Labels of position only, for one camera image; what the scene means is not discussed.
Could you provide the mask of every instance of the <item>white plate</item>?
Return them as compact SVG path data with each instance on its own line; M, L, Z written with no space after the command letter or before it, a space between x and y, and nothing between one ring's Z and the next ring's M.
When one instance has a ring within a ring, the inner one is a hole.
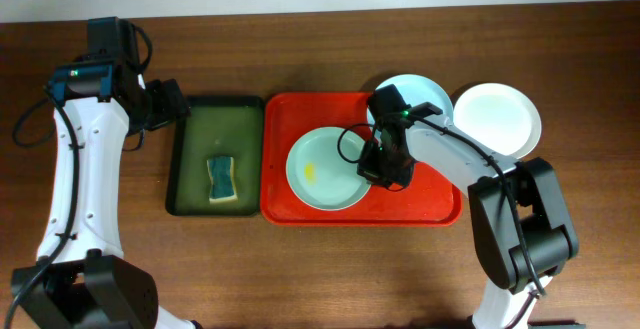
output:
M540 140L542 122L524 94L504 84L480 84L456 102L453 123L463 132L503 155L522 158Z
M416 106L425 102L442 109L442 114L453 117L453 104L447 92L436 82L429 78L425 78L415 74L402 74L391 77L378 85L376 90L384 88L388 85L395 85L404 102ZM374 124L373 116L367 108L367 121Z
M338 154L338 137L344 129L325 127L303 135L287 157L287 181L293 193L307 205L320 210L342 210L362 199L369 187L356 173L356 164ZM348 132L342 138L342 153L357 159L364 140Z

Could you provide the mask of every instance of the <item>tray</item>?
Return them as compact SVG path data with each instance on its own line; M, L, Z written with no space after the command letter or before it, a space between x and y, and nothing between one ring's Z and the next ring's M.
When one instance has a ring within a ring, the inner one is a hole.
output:
M372 187L357 204L327 212L300 201L287 183L285 165L293 144L305 133L325 126L346 128L366 123L369 93L284 93L267 104L262 156L260 210L279 225L307 226L446 226L462 212L462 197L448 180L417 164L411 185L393 193ZM356 130L368 138L367 128Z
M264 101L256 96L187 98L191 117L176 126L166 209L172 215L247 216L260 208ZM206 161L234 157L238 200L210 204Z

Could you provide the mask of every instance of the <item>green scouring pad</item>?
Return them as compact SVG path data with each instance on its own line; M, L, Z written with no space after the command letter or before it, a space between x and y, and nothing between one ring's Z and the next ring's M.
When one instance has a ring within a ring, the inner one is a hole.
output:
M209 203L218 204L238 200L236 183L233 181L233 157L218 156L207 160L211 191Z

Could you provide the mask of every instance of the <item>wooden table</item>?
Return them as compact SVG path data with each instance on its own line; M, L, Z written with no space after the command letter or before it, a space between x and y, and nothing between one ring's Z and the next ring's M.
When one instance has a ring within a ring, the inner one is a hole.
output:
M185 94L370 90L396 73L449 93L476 82L519 88L542 116L533 155L557 170L581 241L533 318L639 325L640 2L134 22L154 43L146 78L176 78ZM85 27L0 26L3 315L11 270L32 265L42 239L56 150L18 148L10 131L54 67L84 52ZM49 116L33 117L31 135ZM205 328L400 327L464 319L479 304L486 277L468 211L441 229L172 217L172 140L172 128L160 130L123 154L119 223L125 258L153 275L175 314ZM20 312L14 327L33 324Z

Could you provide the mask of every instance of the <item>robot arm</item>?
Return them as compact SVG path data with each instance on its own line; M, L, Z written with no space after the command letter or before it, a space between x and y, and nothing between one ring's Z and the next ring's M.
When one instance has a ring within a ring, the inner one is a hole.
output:
M518 204L533 208L531 216L518 222L539 285L544 287L578 252L578 239L551 165L540 158L520 162L492 151L456 128L430 103L406 105L393 85L376 90L367 104L381 140L365 144L358 173L387 188L407 186L418 161L453 183L469 198L476 254L490 279L473 316L475 328L527 328L539 287L532 282L525 246L504 190L510 190ZM490 155L495 167L479 151ZM496 168L504 174L508 188L503 188Z
M159 307L153 278L122 259L117 200L124 139L189 115L175 80L145 85L142 72L150 57L140 63L136 33L151 53L148 38L128 21L89 21L89 53L57 68L47 85L57 108L51 212L38 264L14 270L11 283L14 296L22 298L19 304L41 328L197 327ZM77 146L72 145L69 130L74 131ZM74 163L76 154L79 160ZM72 230L65 236L69 221ZM68 240L55 256L61 236ZM43 268L44 274L34 281ZM83 282L76 282L79 277ZM29 288L27 283L35 285Z

